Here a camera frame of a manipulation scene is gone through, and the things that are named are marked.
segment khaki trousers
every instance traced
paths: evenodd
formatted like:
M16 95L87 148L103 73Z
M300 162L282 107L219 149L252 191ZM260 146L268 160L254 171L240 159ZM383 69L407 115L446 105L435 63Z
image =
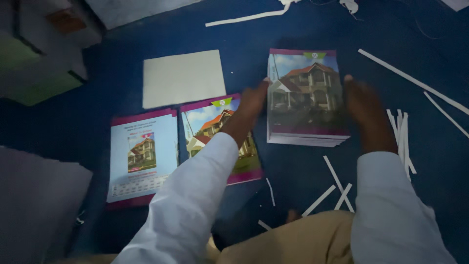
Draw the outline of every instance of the khaki trousers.
M354 214L321 212L225 248L217 264L352 264Z

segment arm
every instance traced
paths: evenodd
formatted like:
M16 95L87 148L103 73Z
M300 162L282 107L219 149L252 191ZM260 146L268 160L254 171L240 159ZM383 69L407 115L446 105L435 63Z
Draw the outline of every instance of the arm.
M263 82L257 90L248 88L221 131L171 174L152 199L145 224L114 264L196 263L203 257L228 176L267 87Z
M351 249L355 263L455 263L432 209L417 197L397 153L377 96L345 78L347 108L360 128L357 211Z

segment blue carpet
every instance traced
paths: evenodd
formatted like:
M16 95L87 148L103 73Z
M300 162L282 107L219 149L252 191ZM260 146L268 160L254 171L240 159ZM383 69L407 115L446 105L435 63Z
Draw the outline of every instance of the blue carpet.
M425 98L421 88L357 52L362 48L469 106L468 10L454 14L436 3L407 2L360 1L356 17L363 21L357 21L337 3L317 6L304 0L283 16L206 28L206 22L282 6L275 0L205 0L116 28L101 44L84 50L87 84L30 108L0 101L0 145L79 162L93 171L83 205L85 224L77 229L71 252L117 253L148 213L145 207L103 211L110 121L114 116L144 112L144 59L219 49L227 94L231 94L255 86L266 76L269 48L336 49L341 77L352 74L370 83L386 108L409 113L410 154L418 172L412 184L422 201L435 209L448 250L458 262L467 262L469 140ZM424 36L418 27L439 39ZM469 130L469 116L435 100ZM179 140L184 142L182 120L179 126ZM277 227L288 209L308 208L334 184L323 155L329 157L343 186L354 185L348 196L355 207L360 142L353 124L352 137L335 148L267 144L265 130L264 112L254 138L277 206L272 206L264 180L227 187L212 230L223 246L263 232L259 219ZM180 154L181 162L188 158L183 144ZM338 191L332 192L313 213L333 209L339 196Z

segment white cloth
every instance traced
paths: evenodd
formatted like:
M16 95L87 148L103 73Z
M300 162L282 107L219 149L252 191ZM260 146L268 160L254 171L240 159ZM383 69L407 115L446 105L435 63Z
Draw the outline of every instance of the white cloth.
M443 244L434 211L417 197L398 155L361 156L357 177L350 241L355 263L456 263Z
M146 223L113 263L197 263L237 158L235 141L217 133L173 172L150 203ZM416 196L399 156L365 154L357 172L351 236L356 263L455 263L433 210Z

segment column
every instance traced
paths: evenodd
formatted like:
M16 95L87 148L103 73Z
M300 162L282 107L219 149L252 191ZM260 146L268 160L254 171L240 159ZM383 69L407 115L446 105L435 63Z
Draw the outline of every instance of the column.
M328 110L331 110L331 101L329 101L329 94L326 93L326 94L325 94L325 97L326 97L326 99L327 99L327 109L328 109Z

